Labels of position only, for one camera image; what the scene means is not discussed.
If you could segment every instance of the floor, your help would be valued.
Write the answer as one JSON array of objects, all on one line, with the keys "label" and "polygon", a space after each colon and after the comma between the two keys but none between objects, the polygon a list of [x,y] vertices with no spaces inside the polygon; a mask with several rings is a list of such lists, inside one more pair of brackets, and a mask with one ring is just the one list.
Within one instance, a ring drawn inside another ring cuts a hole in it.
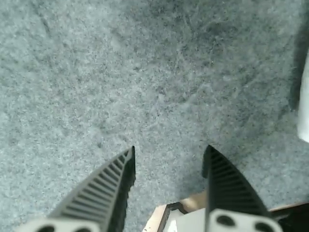
[{"label": "floor", "polygon": [[2,0],[0,224],[47,215],[134,145],[125,231],[204,188],[208,144],[267,207],[309,200],[306,0]]}]

